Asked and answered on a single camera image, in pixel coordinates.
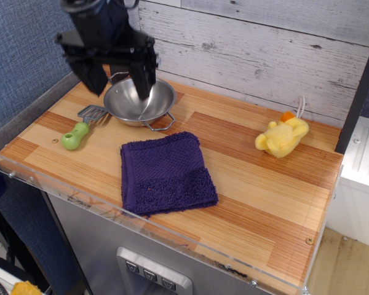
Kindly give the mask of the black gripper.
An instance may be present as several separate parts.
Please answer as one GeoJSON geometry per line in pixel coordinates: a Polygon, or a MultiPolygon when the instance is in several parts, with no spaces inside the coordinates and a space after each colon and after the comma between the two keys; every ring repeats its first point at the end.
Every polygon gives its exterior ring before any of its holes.
{"type": "Polygon", "coordinates": [[[138,1],[60,1],[74,29],[59,33],[55,42],[65,51],[66,62],[94,94],[100,96],[108,78],[103,65],[129,66],[129,73],[141,100],[149,97],[156,83],[158,54],[154,38],[133,29],[129,10],[138,1]]]}

